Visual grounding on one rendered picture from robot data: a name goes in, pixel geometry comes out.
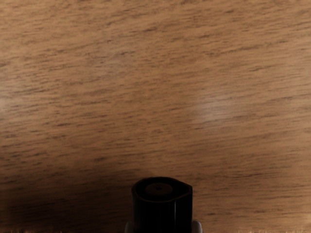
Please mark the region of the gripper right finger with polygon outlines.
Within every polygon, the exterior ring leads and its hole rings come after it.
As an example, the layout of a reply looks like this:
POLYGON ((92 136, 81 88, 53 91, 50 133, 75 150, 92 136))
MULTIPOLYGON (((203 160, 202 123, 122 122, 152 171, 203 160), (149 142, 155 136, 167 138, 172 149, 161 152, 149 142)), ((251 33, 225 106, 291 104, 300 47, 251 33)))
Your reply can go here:
POLYGON ((202 225, 199 221, 194 220, 191 224, 191 233, 203 233, 202 225))

